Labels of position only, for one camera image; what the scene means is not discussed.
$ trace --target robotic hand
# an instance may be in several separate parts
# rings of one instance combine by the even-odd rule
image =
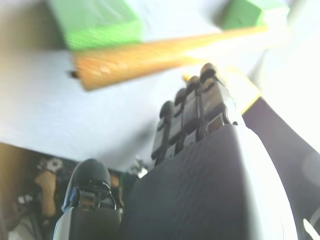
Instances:
[[[122,220],[106,168],[81,163],[54,239],[298,239],[273,162],[212,64],[163,105],[152,159]]]

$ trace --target wooden handle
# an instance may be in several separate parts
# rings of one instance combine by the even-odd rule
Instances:
[[[270,47],[266,27],[134,44],[74,54],[77,75],[87,90],[206,61],[209,57]]]

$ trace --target orange object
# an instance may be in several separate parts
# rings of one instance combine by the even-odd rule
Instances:
[[[270,33],[267,27],[251,27],[203,36],[76,52],[74,59],[77,76],[86,89],[92,90],[170,68],[201,63],[227,53],[265,49],[277,43],[279,37]]]

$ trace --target green sponge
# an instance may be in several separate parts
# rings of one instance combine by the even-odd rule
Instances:
[[[223,17],[225,30],[287,23],[289,7],[279,0],[232,0]]]
[[[141,42],[143,24],[124,0],[50,0],[70,50]]]

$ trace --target wooden rolling pin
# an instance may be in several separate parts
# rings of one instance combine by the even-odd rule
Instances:
[[[283,42],[283,35],[260,26],[76,52],[76,75],[87,90],[92,90],[170,68],[212,61],[230,53],[269,48]]]

